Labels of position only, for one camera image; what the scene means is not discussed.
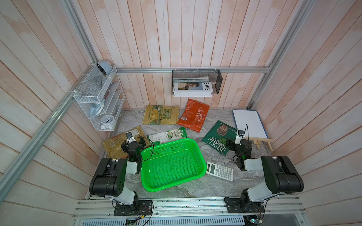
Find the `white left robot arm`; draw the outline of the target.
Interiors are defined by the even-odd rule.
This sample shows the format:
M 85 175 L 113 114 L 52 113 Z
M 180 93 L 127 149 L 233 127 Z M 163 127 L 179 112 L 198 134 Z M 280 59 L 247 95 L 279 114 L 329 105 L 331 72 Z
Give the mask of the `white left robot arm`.
M 127 174 L 140 173 L 144 161 L 141 153 L 147 144 L 145 137 L 135 137 L 130 132 L 126 137 L 121 148 L 128 156 L 125 159 L 101 159 L 90 182 L 89 192 L 135 209 L 139 207 L 139 198 L 135 191 L 126 187 L 125 178 Z

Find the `light green Chuba chips bag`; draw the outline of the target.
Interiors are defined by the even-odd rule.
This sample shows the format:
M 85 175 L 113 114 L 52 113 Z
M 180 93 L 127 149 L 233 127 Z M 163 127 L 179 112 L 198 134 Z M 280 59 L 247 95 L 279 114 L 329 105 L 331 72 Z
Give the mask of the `light green Chuba chips bag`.
M 154 145 L 169 143 L 187 137 L 186 129 L 184 127 L 148 135 L 148 139 Z

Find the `dark green Real chips bag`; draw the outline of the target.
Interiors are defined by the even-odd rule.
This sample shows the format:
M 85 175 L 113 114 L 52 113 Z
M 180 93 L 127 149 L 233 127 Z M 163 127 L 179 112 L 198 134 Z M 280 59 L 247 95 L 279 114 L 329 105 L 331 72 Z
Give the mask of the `dark green Real chips bag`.
M 210 145 L 222 155 L 227 155 L 229 148 L 227 141 L 235 141 L 237 130 L 228 124 L 217 121 L 211 130 L 202 138 L 202 141 Z

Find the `red cassava chips bag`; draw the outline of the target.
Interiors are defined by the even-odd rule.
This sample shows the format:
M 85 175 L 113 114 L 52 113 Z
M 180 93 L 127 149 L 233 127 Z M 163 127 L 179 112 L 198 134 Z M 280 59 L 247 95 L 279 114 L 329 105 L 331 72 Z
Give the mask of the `red cassava chips bag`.
M 186 109 L 177 124 L 200 133 L 205 123 L 209 108 L 210 106 L 207 104 L 189 99 Z

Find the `yellow kettle chips bag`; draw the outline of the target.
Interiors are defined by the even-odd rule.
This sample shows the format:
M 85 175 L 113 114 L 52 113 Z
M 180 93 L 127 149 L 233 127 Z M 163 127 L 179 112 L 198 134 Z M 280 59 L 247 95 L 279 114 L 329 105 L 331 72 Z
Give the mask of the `yellow kettle chips bag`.
M 147 105 L 142 124 L 175 125 L 179 120 L 179 106 Z

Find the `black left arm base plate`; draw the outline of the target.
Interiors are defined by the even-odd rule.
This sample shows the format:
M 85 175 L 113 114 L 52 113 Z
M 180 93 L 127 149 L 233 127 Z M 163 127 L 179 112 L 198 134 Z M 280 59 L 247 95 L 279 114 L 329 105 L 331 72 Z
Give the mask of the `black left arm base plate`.
M 153 213 L 154 204 L 151 200 L 137 201 L 132 205 L 123 205 L 120 202 L 113 203 L 114 216 L 148 216 Z

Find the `brown paper chips bag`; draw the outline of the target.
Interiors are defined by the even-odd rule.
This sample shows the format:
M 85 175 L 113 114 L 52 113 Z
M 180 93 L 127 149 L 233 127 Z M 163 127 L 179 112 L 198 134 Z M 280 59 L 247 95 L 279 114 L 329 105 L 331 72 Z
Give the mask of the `brown paper chips bag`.
M 150 142 L 146 138 L 146 135 L 141 128 L 141 126 L 138 126 L 136 128 L 133 128 L 130 131 L 124 132 L 120 135 L 117 135 L 113 138 L 107 139 L 103 141 L 104 149 L 111 159 L 126 159 L 128 157 L 128 153 L 126 153 L 122 149 L 122 144 L 125 142 L 128 144 L 129 142 L 137 141 L 140 143 L 140 139 L 144 138 L 145 145 L 144 147 L 149 147 Z

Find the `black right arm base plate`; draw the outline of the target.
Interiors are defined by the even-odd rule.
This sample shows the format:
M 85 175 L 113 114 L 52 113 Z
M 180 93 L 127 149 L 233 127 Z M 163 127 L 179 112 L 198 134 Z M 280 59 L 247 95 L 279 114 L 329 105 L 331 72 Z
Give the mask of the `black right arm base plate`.
M 261 202 L 252 202 L 248 198 L 225 197 L 224 202 L 228 213 L 263 213 L 265 207 Z

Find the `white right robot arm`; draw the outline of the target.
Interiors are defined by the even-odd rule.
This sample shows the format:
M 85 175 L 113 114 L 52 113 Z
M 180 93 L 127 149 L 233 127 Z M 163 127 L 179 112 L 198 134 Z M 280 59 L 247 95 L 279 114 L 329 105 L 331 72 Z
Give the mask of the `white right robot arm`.
M 304 182 L 287 156 L 263 155 L 252 158 L 252 142 L 249 138 L 244 139 L 242 132 L 237 134 L 241 135 L 240 139 L 226 140 L 226 147 L 235 152 L 237 167 L 242 171 L 262 172 L 264 175 L 262 183 L 242 192 L 241 203 L 259 204 L 278 195 L 303 191 Z

